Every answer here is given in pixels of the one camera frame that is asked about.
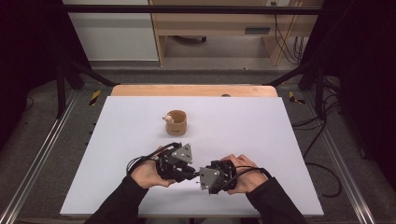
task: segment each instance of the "aluminum rail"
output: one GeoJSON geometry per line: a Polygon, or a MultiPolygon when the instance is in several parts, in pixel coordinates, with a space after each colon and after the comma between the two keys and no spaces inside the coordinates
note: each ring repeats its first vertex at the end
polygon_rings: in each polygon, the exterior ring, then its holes
{"type": "Polygon", "coordinates": [[[35,157],[35,160],[30,166],[29,171],[26,173],[26,176],[22,180],[7,208],[2,212],[0,216],[0,224],[14,223],[18,213],[21,211],[23,203],[25,202],[30,190],[33,187],[33,184],[37,180],[41,168],[44,166],[44,163],[52,150],[59,133],[61,132],[67,118],[69,117],[70,111],[75,104],[77,96],[78,91],[72,91],[67,102],[68,107],[64,111],[64,114],[59,119],[55,120],[46,140],[44,141],[35,157]]]}
{"type": "Polygon", "coordinates": [[[125,5],[43,5],[54,12],[73,13],[189,13],[189,14],[269,14],[334,15],[341,10],[322,7],[228,7],[228,6],[125,6],[125,5]]]}
{"type": "MultiPolygon", "coordinates": [[[[316,115],[315,108],[313,107],[314,100],[312,95],[304,92],[304,98],[307,99],[311,112],[316,115]]],[[[332,159],[332,164],[334,165],[337,174],[340,176],[340,180],[343,184],[346,195],[352,203],[352,207],[355,210],[359,222],[361,224],[375,224],[375,219],[370,211],[370,208],[361,195],[361,191],[359,190],[352,173],[350,173],[349,169],[347,168],[347,165],[344,162],[337,145],[332,140],[329,130],[325,127],[323,131],[323,141],[325,145],[328,146],[327,149],[329,156],[332,159]]]]}

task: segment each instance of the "person's right hand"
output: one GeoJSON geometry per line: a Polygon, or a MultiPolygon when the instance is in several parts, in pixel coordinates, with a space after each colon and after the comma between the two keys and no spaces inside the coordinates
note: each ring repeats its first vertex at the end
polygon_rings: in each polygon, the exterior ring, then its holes
{"type": "MultiPolygon", "coordinates": [[[[248,157],[246,157],[245,155],[240,155],[239,157],[236,158],[234,154],[231,154],[230,156],[225,157],[221,160],[232,161],[235,167],[239,167],[239,166],[257,167],[257,165],[253,161],[248,159],[248,157]]],[[[248,169],[248,167],[236,168],[236,172],[240,173],[246,169],[248,169]]],[[[267,180],[268,178],[260,171],[249,171],[238,177],[238,183],[236,184],[235,189],[229,189],[227,190],[227,192],[229,194],[250,193],[251,191],[253,191],[255,188],[257,188],[259,185],[261,185],[267,180]]]]}

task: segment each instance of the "brown cup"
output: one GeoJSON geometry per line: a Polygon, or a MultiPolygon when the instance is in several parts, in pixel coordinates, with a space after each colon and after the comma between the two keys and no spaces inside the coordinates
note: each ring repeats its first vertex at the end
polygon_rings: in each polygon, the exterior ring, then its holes
{"type": "Polygon", "coordinates": [[[166,132],[174,136],[180,136],[185,134],[187,131],[186,113],[181,110],[172,110],[168,112],[167,115],[171,116],[174,122],[166,122],[166,132]]]}

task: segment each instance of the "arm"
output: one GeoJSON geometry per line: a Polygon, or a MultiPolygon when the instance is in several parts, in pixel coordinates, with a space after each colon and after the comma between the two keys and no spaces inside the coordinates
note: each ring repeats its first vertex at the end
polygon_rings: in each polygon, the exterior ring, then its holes
{"type": "MultiPolygon", "coordinates": [[[[223,160],[232,161],[238,173],[247,169],[247,167],[242,166],[257,167],[253,161],[244,155],[238,158],[230,155],[223,160]]],[[[253,207],[260,212],[263,223],[306,223],[303,215],[277,180],[274,177],[268,179],[267,176],[259,171],[251,171],[239,176],[235,189],[230,189],[227,192],[229,194],[246,193],[253,207]]]]}
{"type": "Polygon", "coordinates": [[[274,177],[248,192],[247,198],[260,212],[263,223],[306,223],[303,215],[274,177]]]}
{"type": "Polygon", "coordinates": [[[138,206],[148,191],[142,189],[129,175],[125,176],[85,223],[136,223],[138,206]]]}
{"type": "Polygon", "coordinates": [[[121,184],[105,199],[85,224],[136,223],[138,206],[149,188],[169,187],[175,180],[164,180],[157,174],[155,161],[145,161],[123,178],[121,184]]]}

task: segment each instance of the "black sleeve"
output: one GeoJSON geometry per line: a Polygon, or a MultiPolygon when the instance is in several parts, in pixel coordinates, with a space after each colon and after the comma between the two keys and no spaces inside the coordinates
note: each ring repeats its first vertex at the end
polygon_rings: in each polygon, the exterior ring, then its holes
{"type": "Polygon", "coordinates": [[[307,223],[274,177],[247,193],[247,198],[260,212],[265,224],[307,223]]]}
{"type": "Polygon", "coordinates": [[[136,223],[138,206],[148,189],[142,189],[130,175],[105,199],[99,209],[85,221],[92,223],[136,223]]]}

